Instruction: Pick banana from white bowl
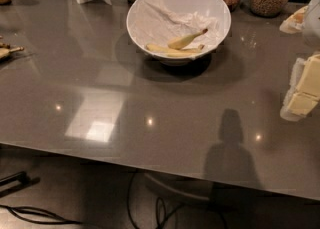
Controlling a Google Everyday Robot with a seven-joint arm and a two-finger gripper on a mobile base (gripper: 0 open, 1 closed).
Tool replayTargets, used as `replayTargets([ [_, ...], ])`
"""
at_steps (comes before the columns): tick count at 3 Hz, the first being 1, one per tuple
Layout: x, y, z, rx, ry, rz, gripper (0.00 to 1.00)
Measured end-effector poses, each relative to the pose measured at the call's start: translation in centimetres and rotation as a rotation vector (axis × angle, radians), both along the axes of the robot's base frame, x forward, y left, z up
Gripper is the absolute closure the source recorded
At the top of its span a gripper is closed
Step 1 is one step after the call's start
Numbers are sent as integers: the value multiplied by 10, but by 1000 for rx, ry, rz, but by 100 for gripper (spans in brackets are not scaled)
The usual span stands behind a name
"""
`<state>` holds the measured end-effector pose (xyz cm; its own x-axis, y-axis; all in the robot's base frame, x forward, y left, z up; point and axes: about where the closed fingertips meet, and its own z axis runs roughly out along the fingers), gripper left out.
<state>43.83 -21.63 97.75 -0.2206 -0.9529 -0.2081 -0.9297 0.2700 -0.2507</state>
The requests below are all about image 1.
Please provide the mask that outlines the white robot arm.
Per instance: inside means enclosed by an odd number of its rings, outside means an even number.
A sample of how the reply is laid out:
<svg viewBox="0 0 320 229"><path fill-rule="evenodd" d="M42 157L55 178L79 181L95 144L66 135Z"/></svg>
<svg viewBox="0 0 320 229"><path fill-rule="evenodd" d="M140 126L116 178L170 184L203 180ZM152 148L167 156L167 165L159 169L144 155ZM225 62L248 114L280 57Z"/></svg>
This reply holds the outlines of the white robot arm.
<svg viewBox="0 0 320 229"><path fill-rule="evenodd" d="M302 33L303 41L315 52L307 59L297 58L280 116L288 121L305 118L320 102L320 0L309 4L283 21L284 33Z"/></svg>

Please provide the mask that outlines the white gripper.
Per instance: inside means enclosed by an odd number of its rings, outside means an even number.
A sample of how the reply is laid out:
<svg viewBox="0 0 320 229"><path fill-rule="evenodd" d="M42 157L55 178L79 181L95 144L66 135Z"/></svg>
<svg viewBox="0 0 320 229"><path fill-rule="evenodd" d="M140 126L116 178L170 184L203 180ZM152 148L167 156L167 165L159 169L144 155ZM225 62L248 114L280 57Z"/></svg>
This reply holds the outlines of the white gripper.
<svg viewBox="0 0 320 229"><path fill-rule="evenodd" d="M320 101L320 54L307 60L297 58L293 65L289 89L283 100L280 116L297 122L305 118Z"/></svg>

